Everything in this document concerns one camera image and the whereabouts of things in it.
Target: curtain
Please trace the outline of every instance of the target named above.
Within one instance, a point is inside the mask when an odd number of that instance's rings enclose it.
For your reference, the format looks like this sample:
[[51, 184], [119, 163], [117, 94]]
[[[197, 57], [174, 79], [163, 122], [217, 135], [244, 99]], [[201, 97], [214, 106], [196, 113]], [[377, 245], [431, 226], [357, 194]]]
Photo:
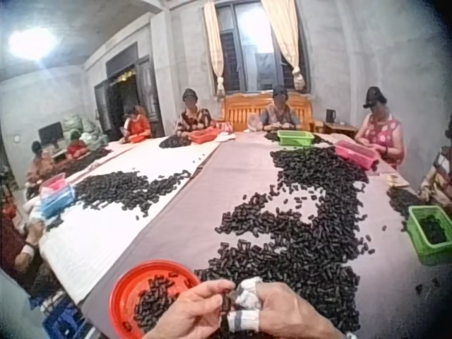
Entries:
[[225, 62], [223, 60], [223, 50], [220, 40], [220, 29], [218, 28], [217, 11], [213, 0], [207, 0], [204, 5], [204, 16], [206, 17], [207, 35], [209, 39], [210, 60], [212, 61], [213, 71], [217, 76], [218, 89], [217, 96], [225, 96], [225, 86], [223, 83], [223, 70]]
[[298, 21], [295, 0], [261, 0], [266, 10], [282, 55], [294, 68], [296, 90], [302, 90], [305, 82], [299, 69]]

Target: red plastic basket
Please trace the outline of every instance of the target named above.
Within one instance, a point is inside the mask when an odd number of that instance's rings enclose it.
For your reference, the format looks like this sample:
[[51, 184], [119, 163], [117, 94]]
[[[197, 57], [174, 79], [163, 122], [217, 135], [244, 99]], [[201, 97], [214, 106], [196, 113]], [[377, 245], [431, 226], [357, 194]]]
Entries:
[[355, 164], [370, 170], [379, 154], [368, 147], [341, 140], [335, 145], [336, 154], [340, 157], [353, 161]]
[[[156, 275], [163, 275], [168, 278], [170, 272], [178, 274], [176, 278], [169, 278], [175, 282], [168, 289], [170, 295], [188, 290], [185, 280], [188, 280], [192, 286], [197, 286], [200, 283], [199, 279], [188, 268], [166, 260], [152, 260], [142, 263], [132, 268], [117, 281], [110, 295], [109, 317], [120, 338], [141, 339], [143, 337], [143, 331], [133, 319], [135, 305], [140, 299], [138, 295], [143, 290], [149, 290], [149, 279]], [[125, 329], [123, 325], [125, 321], [130, 323], [131, 331]]]
[[208, 141], [213, 141], [217, 138], [220, 133], [219, 129], [209, 127], [202, 131], [194, 131], [190, 133], [190, 140], [194, 143], [207, 143]]

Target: cap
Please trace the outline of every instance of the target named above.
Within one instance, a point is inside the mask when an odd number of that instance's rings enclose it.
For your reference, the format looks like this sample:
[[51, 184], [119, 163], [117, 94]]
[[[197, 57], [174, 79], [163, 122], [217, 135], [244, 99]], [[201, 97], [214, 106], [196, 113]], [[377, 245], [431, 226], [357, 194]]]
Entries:
[[380, 91], [380, 88], [376, 86], [369, 87], [366, 94], [366, 103], [363, 108], [370, 108], [374, 106], [377, 102], [381, 102], [382, 104], [386, 104], [388, 100], [384, 97], [383, 93]]

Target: polka dot top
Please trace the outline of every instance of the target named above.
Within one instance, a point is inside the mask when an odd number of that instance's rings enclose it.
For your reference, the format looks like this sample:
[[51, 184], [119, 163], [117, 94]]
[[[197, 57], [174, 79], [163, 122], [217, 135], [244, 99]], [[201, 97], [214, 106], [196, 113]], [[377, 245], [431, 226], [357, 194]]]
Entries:
[[[394, 147], [393, 133], [400, 125], [397, 119], [394, 119], [392, 114], [389, 115], [388, 120], [385, 122], [376, 123], [375, 118], [371, 115], [369, 117], [369, 123], [364, 131], [364, 138], [366, 138], [370, 143], [376, 143], [382, 145], [383, 147], [392, 148]], [[383, 157], [390, 165], [396, 165], [400, 160], [391, 160]]]

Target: wooden bench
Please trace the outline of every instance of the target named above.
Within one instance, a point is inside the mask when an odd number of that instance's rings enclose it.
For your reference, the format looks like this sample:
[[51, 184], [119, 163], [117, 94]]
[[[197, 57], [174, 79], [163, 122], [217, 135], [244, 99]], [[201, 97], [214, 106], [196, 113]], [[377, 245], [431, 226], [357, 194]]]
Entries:
[[[256, 113], [261, 116], [262, 111], [273, 101], [272, 93], [244, 95], [241, 93], [227, 95], [222, 104], [222, 120], [231, 123], [234, 131], [241, 132], [248, 129], [249, 115]], [[312, 119], [311, 102], [296, 92], [289, 92], [288, 105], [295, 111], [302, 123], [302, 130], [310, 131]]]

